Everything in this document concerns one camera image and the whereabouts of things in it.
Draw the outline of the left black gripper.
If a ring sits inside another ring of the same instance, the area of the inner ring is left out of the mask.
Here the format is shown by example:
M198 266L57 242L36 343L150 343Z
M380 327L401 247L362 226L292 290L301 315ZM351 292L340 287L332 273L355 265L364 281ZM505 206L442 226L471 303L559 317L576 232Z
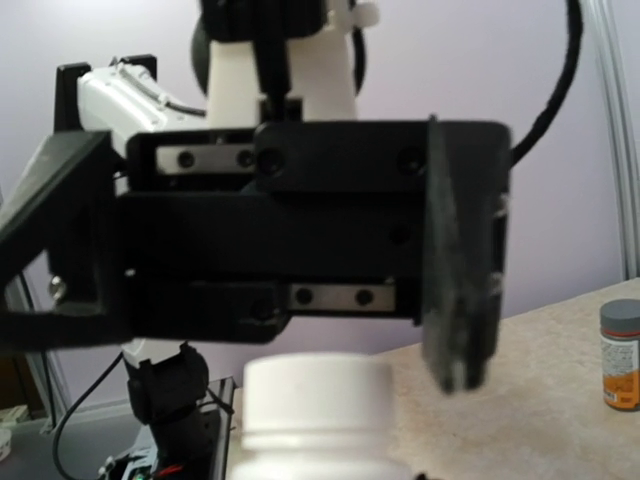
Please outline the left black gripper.
M422 326L427 123L133 137L119 223L135 333L267 343L294 315Z

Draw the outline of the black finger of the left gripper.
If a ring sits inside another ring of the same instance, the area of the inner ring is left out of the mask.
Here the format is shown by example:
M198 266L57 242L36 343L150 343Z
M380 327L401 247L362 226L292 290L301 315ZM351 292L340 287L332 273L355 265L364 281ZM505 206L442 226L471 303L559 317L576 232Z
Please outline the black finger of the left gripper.
M427 123L422 356L445 394L483 385L499 337L511 138L491 121Z
M134 336L117 231L107 132L48 136L1 208L1 284L41 253L62 282L52 309L1 312L1 350L31 352L120 344Z

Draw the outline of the small white pill bottle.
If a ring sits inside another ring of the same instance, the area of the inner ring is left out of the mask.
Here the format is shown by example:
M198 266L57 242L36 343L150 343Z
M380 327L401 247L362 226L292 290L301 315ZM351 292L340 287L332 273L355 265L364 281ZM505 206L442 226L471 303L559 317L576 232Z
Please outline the small white pill bottle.
M392 367L338 352L246 364L241 448L233 479L410 479L393 457Z

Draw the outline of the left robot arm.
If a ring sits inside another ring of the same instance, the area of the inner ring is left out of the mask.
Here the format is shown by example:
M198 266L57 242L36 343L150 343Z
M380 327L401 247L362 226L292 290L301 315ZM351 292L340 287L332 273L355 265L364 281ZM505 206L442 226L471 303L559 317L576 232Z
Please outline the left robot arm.
M512 166L495 121L361 120L357 1L204 1L205 109L152 55L58 69L54 130L1 206L1 283L39 255L51 309L5 307L1 348L115 344L151 449L101 479L222 479L233 385L199 342L266 344L298 315L409 319L439 388L497 344Z

